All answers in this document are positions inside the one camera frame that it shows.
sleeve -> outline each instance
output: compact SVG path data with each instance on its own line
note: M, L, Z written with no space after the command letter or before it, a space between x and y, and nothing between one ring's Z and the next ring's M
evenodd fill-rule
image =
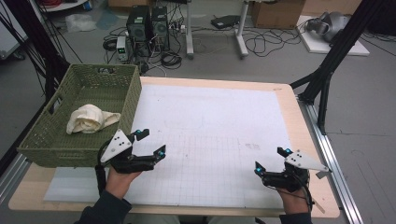
M88 206L82 211L75 224L120 224L131 208L130 203L104 190L93 207Z
M312 224L311 213L280 215L282 224Z

white board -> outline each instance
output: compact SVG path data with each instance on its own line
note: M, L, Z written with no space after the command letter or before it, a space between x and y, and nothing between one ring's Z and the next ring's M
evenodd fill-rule
M313 17L300 16L300 19L297 21L297 25L300 25L310 19L313 19ZM320 35L315 33L315 31L305 31L304 27L302 29L297 28L297 30L299 31L300 37L302 38L308 52L328 53L330 51L329 43L324 41ZM369 54L370 52L358 40L347 55L368 56Z
M144 85L132 130L150 129L134 154L166 145L166 158L132 184L137 204L282 208L254 174L255 161L281 172L277 147L290 147L271 91ZM94 202L93 168L57 168L46 201Z

hand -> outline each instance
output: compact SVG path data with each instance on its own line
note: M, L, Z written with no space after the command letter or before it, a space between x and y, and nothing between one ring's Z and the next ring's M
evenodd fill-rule
M309 212L303 189L290 193L286 189L276 189L283 201L286 215Z
M110 167L106 184L107 192L122 200L126 192L128 192L132 181L134 181L134 179L137 178L140 174L142 174L142 172L119 174L113 167Z

table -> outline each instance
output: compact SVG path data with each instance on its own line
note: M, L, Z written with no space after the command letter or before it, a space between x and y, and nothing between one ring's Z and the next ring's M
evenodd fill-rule
M163 77L141 77L143 85L164 85L183 87L223 88L238 90L273 91L276 94L279 106L285 120L287 132L292 148L303 148L311 157L318 160L314 143L304 122L300 107L291 87L287 84L253 83L219 80L181 79ZM25 177L17 187L9 201L9 208L13 210L30 211L82 211L87 203L52 203L44 202L43 197L49 187L55 169L43 168L32 164ZM327 178L321 180L312 177L310 182L311 193L317 201L314 206L313 217L338 217L340 212L332 194ZM282 213L280 209L246 209L222 207L193 207L193 206L159 206L135 205L132 213L145 214L174 214L174 215L201 215L201 216L252 216L277 217Z
M244 31L245 19L248 14L248 2L271 2L271 0L244 0L241 9L241 18L239 21L239 28L235 29L235 37L238 43L238 47L240 49L241 59L248 56L248 49L245 45L244 37L242 37L242 33ZM192 59L194 57L194 48L192 45L192 31L191 31L191 0L187 0L187 28L186 28L186 45L187 45L187 57Z

aluminum frame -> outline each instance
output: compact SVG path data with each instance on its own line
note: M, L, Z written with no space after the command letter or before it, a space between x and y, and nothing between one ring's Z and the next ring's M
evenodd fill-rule
M344 212L350 224L363 224L361 213L358 210L352 194L349 191L347 182L344 179L341 167L335 157L327 135L323 135L320 131L318 122L318 112L314 105L304 105L304 109L309 117L309 122L314 131L314 135L318 140L318 145L323 159L326 161L328 167L332 170L332 182L338 192L339 199L343 205Z
M20 180L29 167L29 164L26 161L26 157L19 153L8 166L8 169L0 178L0 204L4 202L14 185Z

